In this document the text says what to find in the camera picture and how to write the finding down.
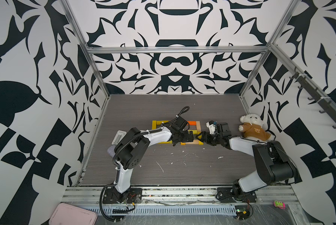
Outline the natural wood block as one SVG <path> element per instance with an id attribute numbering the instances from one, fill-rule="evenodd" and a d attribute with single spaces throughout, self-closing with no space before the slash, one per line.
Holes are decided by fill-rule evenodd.
<path id="1" fill-rule="evenodd" d="M 196 128 L 197 128 L 197 132 L 198 132 L 198 133 L 202 132 L 201 124 L 200 124 L 199 121 L 196 121 Z"/>
<path id="2" fill-rule="evenodd" d="M 184 142 L 181 142 L 181 145 L 199 145 L 199 141 L 193 141 L 193 142 L 186 142 L 186 143 L 184 143 Z"/>

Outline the yellow block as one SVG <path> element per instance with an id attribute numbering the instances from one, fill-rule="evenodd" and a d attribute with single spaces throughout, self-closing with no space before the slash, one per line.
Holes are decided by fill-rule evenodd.
<path id="1" fill-rule="evenodd" d="M 166 124 L 168 123 L 169 121 L 156 121 L 156 124 L 157 125 L 161 125 L 161 124 Z"/>
<path id="2" fill-rule="evenodd" d="M 203 144 L 204 144 L 204 142 L 202 141 L 201 138 L 198 138 L 198 144 L 199 144 L 199 145 L 203 145 Z"/>
<path id="3" fill-rule="evenodd" d="M 157 128 L 157 121 L 152 121 L 152 130 Z"/>
<path id="4" fill-rule="evenodd" d="M 159 144 L 172 144 L 172 141 L 169 141 L 169 142 L 160 142 Z"/>
<path id="5" fill-rule="evenodd" d="M 198 131 L 197 130 L 189 130 L 189 132 L 193 132 L 194 135 L 197 135 L 198 134 Z"/>

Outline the orange block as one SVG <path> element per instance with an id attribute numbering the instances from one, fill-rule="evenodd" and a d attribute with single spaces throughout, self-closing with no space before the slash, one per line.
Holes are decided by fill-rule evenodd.
<path id="1" fill-rule="evenodd" d="M 197 122 L 196 121 L 188 121 L 189 125 L 191 126 L 196 126 L 197 125 Z"/>

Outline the yellow block top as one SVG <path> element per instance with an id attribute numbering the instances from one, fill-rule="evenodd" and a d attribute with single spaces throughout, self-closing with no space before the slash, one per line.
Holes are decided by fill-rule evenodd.
<path id="1" fill-rule="evenodd" d="M 161 124 L 166 124 L 168 123 L 169 121 L 156 121 L 156 124 L 157 125 L 161 125 Z"/>

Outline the natural wood block bottom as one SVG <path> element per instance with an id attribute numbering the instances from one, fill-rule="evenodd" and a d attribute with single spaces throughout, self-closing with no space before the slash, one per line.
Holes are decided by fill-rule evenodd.
<path id="1" fill-rule="evenodd" d="M 193 141 L 193 142 L 186 142 L 186 143 L 184 143 L 184 142 L 181 142 L 181 145 L 199 145 L 199 141 Z"/>

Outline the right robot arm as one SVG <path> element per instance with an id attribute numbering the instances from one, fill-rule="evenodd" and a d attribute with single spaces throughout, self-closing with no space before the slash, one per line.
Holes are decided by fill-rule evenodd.
<path id="1" fill-rule="evenodd" d="M 209 131 L 197 134 L 196 139 L 211 146 L 221 145 L 254 157 L 256 171 L 234 182 L 232 196 L 237 197 L 277 182 L 298 178 L 296 165 L 278 141 L 261 142 L 232 136 L 226 123 L 210 121 L 207 127 Z"/>

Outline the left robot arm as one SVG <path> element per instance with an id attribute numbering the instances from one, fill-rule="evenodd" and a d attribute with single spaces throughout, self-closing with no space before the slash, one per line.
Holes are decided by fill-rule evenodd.
<path id="1" fill-rule="evenodd" d="M 107 152 L 116 166 L 116 178 L 110 185 L 114 198 L 123 202 L 129 195 L 133 168 L 139 164 L 148 147 L 161 142 L 171 142 L 173 146 L 178 143 L 194 141 L 193 132 L 188 131 L 189 123 L 181 117 L 189 111 L 184 107 L 173 120 L 163 122 L 159 128 L 152 130 L 138 130 L 131 128 L 118 144 L 112 145 Z"/>

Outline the white teddy bear brown shirt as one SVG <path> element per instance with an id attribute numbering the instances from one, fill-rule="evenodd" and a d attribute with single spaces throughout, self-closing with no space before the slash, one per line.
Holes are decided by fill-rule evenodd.
<path id="1" fill-rule="evenodd" d="M 275 136 L 263 129 L 264 122 L 260 116 L 256 114 L 248 114 L 240 118 L 241 125 L 239 131 L 243 134 L 245 139 L 270 142 L 275 140 Z"/>

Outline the clear plastic package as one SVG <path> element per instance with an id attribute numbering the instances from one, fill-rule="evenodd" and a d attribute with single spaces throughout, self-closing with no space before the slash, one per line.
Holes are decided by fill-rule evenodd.
<path id="1" fill-rule="evenodd" d="M 118 130 L 112 141 L 112 145 L 116 146 L 126 136 L 126 134 L 127 134 L 126 131 Z"/>

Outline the green circuit board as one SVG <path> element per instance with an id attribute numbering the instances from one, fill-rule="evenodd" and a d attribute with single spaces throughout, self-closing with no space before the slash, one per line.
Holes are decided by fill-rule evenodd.
<path id="1" fill-rule="evenodd" d="M 246 208 L 236 208 L 235 213 L 236 213 L 235 219 L 240 221 L 245 221 L 251 217 L 250 210 Z"/>

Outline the pink small device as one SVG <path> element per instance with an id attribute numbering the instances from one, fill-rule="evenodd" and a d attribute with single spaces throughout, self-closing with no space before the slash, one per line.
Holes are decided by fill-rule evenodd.
<path id="1" fill-rule="evenodd" d="M 274 201 L 274 206 L 279 209 L 285 209 L 286 205 L 284 202 L 281 201 Z"/>

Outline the pink tray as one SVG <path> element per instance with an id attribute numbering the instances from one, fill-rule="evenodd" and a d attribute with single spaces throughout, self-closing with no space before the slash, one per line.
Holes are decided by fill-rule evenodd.
<path id="1" fill-rule="evenodd" d="M 49 225 L 94 225 L 98 218 L 97 213 L 72 206 L 65 203 L 60 203 L 52 216 L 50 217 Z"/>

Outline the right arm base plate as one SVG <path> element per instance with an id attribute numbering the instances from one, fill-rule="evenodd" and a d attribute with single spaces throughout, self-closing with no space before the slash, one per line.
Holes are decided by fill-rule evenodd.
<path id="1" fill-rule="evenodd" d="M 257 199 L 257 195 L 255 192 L 245 193 L 233 187 L 217 188 L 217 194 L 215 197 L 221 203 L 239 203 L 239 202 L 255 203 Z"/>

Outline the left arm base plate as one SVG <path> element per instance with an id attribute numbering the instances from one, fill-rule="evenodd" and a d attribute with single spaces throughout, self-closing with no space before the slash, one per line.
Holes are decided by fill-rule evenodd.
<path id="1" fill-rule="evenodd" d="M 107 188 L 103 194 L 103 204 L 114 203 L 140 203 L 142 199 L 141 188 L 129 188 L 124 193 L 119 193 L 116 188 Z"/>

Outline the wall hook rail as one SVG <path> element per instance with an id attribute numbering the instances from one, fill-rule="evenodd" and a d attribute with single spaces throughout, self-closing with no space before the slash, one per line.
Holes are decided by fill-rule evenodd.
<path id="1" fill-rule="evenodd" d="M 321 114 L 327 114 L 334 122 L 333 129 L 336 129 L 336 103 L 329 97 L 307 74 L 301 74 L 298 71 L 290 77 L 290 80 L 298 82 L 299 90 L 305 90 L 309 94 L 309 101 L 317 103 L 322 110 Z"/>

